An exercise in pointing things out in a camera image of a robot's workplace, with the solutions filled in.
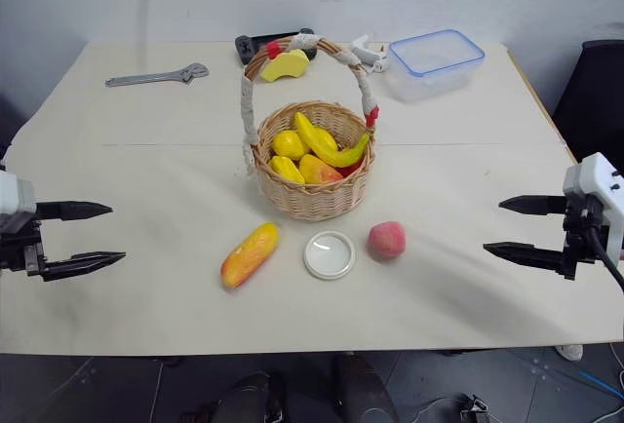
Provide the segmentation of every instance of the yellow lemon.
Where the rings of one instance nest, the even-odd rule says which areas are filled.
[[[275,136],[271,146],[277,155],[292,160],[300,160],[310,151],[310,147],[303,143],[296,131],[281,131]]]

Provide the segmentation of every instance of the adjustable wrench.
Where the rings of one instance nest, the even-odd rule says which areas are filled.
[[[122,85],[147,84],[150,82],[176,81],[183,84],[190,84],[196,77],[206,77],[209,74],[208,68],[204,64],[194,62],[186,67],[174,72],[163,72],[161,74],[130,75],[128,77],[113,77],[106,81],[106,87],[121,87]]]

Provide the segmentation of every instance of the white wall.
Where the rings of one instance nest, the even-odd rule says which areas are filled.
[[[31,115],[88,40],[229,41],[300,26],[334,41],[455,27],[503,42],[552,111],[580,43],[624,37],[624,0],[0,0],[0,91]]]

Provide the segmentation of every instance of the yellow fruit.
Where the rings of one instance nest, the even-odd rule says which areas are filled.
[[[299,160],[310,151],[310,147],[303,143],[296,131],[281,131],[273,139],[273,151],[280,157]]]
[[[303,155],[299,171],[308,184],[325,184],[342,179],[342,174],[312,155]]]
[[[305,183],[303,176],[294,165],[293,160],[288,157],[280,157],[279,155],[275,155],[271,158],[269,165],[273,169],[275,173],[281,176],[284,179],[292,182],[298,182],[299,184]]]
[[[320,137],[317,129],[312,126],[310,120],[303,113],[297,112],[294,114],[294,123],[301,140],[316,153],[317,157],[328,165],[337,168],[350,167],[354,163],[359,162],[371,138],[368,134],[363,134],[355,147],[338,151],[331,148]]]
[[[228,288],[236,288],[277,248],[280,230],[273,223],[258,226],[247,239],[230,252],[221,265],[221,280]]]
[[[321,139],[326,142],[327,145],[329,145],[333,150],[338,149],[338,144],[335,143],[332,135],[327,130],[319,127],[315,127],[314,129],[316,129],[316,134],[318,134]]]

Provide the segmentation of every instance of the person's shoe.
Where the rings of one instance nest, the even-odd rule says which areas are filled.
[[[583,358],[582,345],[557,345],[555,350],[569,362],[580,362]]]

